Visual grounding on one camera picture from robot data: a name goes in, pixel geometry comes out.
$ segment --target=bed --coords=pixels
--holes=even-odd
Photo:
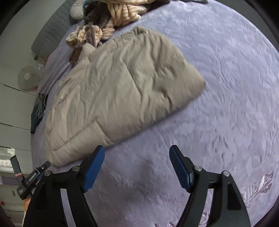
[[[59,92],[59,80],[72,69],[72,49],[65,38],[77,23],[67,23],[68,31],[50,55],[38,86],[37,92],[49,93],[46,113]],[[279,195],[278,51],[247,19],[214,0],[207,5],[171,1],[117,30],[114,37],[136,25],[165,34],[204,77],[206,89],[183,110],[106,149],[94,187],[85,194],[97,223],[176,224],[189,197],[168,158],[176,144],[207,171],[230,171],[254,226]],[[52,48],[45,47],[42,55]],[[40,50],[32,50],[40,55]],[[31,136],[34,167],[46,161],[45,122],[46,114]],[[80,162],[51,170],[67,171]],[[68,225],[75,226],[64,191],[62,199]],[[211,199],[209,190],[200,226],[206,225]]]

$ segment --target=gray headboard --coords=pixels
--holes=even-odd
[[[66,0],[45,23],[31,47],[36,55],[41,58],[45,58],[46,54],[49,56],[69,27],[76,23],[76,20],[70,16],[70,9],[74,2],[75,0]]]

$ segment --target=cabinet door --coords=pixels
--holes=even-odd
[[[17,150],[0,146],[0,172],[14,173],[10,161],[16,155],[20,169],[23,174],[30,174],[33,171],[31,151]]]
[[[16,192],[17,186],[0,185],[0,201],[4,202],[3,210],[24,211],[24,202]]]
[[[24,216],[24,212],[22,211],[8,211],[8,210],[4,210],[6,215],[9,217],[9,219],[11,220],[11,222],[15,225],[15,226],[21,226],[22,224],[22,219]]]
[[[0,84],[0,123],[30,130],[35,96]]]
[[[9,87],[15,88],[17,90],[22,90],[18,85],[18,73],[21,69],[7,68],[0,63],[0,84],[7,85]],[[29,91],[24,91],[26,93],[36,95],[36,89],[31,89]]]
[[[30,140],[30,130],[0,123],[0,146],[30,151]]]

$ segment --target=fuzzy blanket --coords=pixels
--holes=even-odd
[[[105,227],[176,224],[189,198],[168,156],[170,146],[177,144],[194,164],[232,174],[254,226],[279,195],[278,51],[246,18],[213,0],[171,1],[116,30],[114,36],[136,25],[166,35],[204,77],[206,89],[187,108],[106,149],[94,187],[85,194],[96,222]],[[48,59],[37,90],[49,93],[46,113],[71,70],[71,52],[62,39]],[[34,167],[47,160],[46,118],[47,114],[31,135]],[[68,171],[80,162],[50,169]],[[75,227],[67,193],[61,194],[68,226]],[[199,227],[206,226],[211,199],[209,190]]]
[[[207,4],[207,0],[183,0]],[[105,0],[84,2],[84,23],[66,38],[66,44],[74,49],[70,62],[78,61],[82,46],[87,42],[97,48],[115,32],[115,27],[135,22],[150,9],[170,0]]]

